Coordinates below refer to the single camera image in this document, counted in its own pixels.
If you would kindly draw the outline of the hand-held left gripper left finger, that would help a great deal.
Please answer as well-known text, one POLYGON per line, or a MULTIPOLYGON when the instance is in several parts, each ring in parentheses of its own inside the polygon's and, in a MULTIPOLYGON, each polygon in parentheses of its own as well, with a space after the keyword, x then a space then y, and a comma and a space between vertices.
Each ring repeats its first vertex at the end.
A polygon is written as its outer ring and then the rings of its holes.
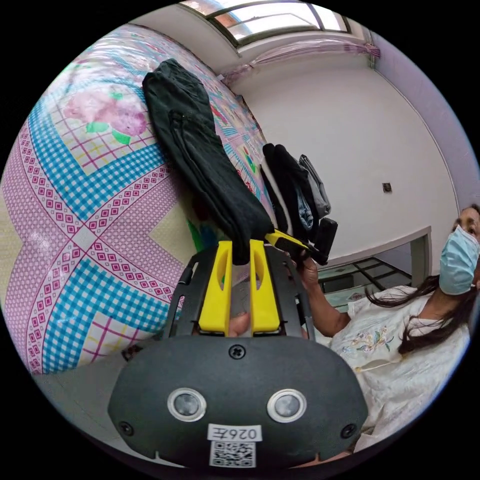
POLYGON ((198 326, 202 332, 215 335, 229 333, 232 269, 233 244, 231 241, 220 241, 198 319, 198 326))

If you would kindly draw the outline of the person's right hand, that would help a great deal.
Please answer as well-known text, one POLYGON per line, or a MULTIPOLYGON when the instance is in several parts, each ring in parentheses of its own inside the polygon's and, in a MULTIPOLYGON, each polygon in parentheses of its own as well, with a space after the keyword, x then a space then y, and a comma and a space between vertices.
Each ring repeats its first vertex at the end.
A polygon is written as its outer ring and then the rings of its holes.
POLYGON ((298 262, 294 261, 293 264, 307 294, 309 296, 323 294, 318 279, 318 266, 315 261, 311 257, 306 257, 306 254, 303 254, 300 260, 298 262))

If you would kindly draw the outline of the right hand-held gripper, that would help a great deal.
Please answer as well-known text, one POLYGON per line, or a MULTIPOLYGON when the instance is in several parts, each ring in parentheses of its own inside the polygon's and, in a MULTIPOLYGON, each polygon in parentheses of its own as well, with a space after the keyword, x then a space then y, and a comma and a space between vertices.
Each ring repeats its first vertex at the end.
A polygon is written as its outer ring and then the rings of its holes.
POLYGON ((265 240, 273 247, 288 253, 292 260, 297 264, 307 258, 312 258, 320 266, 328 264, 328 255, 325 255, 314 246, 307 245, 300 240, 297 240, 287 233, 275 230, 272 233, 266 234, 265 240))

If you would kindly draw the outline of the person's left hand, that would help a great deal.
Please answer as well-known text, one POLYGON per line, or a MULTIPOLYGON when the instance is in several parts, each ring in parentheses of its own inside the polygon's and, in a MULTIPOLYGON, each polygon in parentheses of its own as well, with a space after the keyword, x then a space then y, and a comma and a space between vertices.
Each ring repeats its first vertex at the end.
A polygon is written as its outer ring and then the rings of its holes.
POLYGON ((248 312, 242 312, 233 316, 229 320, 228 337, 241 337, 248 332, 250 328, 250 314, 248 312))

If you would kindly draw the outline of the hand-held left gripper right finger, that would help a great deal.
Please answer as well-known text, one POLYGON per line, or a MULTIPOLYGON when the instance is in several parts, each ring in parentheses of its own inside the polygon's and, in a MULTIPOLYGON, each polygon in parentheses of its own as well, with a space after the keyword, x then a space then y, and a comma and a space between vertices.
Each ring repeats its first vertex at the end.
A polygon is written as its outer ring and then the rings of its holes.
POLYGON ((275 334, 280 328, 280 317, 264 243, 252 239, 249 248, 251 334, 275 334))

